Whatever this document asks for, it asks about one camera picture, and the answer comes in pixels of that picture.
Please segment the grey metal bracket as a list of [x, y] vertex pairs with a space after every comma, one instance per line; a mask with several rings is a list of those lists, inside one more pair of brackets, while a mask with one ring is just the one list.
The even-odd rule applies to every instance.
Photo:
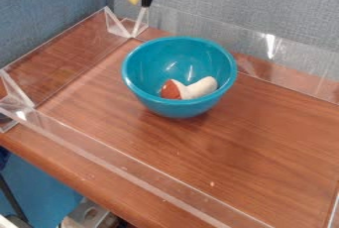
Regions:
[[62, 219], [58, 228], [116, 228], [117, 217], [84, 198], [78, 206]]

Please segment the white red toy mushroom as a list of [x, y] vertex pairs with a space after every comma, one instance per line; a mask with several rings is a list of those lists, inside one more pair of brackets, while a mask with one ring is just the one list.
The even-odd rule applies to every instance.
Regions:
[[168, 79], [160, 89], [160, 96], [165, 99], [188, 100], [213, 93], [216, 89], [217, 81], [212, 76], [201, 78], [189, 85], [184, 85], [176, 79]]

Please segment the clear acrylic barrier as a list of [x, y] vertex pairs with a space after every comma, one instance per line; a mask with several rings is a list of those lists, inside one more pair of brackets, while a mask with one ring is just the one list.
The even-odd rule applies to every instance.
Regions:
[[245, 33], [237, 81], [191, 119], [120, 76], [158, 31], [108, 9], [0, 68], [0, 141], [137, 228], [339, 227], [339, 55]]

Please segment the blue bowl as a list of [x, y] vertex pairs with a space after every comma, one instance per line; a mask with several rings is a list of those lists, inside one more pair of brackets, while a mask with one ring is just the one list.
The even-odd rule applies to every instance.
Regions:
[[[128, 90], [152, 112], [169, 118], [189, 118], [207, 112], [221, 100], [237, 79], [237, 64], [216, 42], [193, 37], [165, 37], [132, 50], [122, 60], [120, 73]], [[207, 76], [217, 82], [211, 94], [189, 100], [160, 96], [167, 80], [189, 86]]]

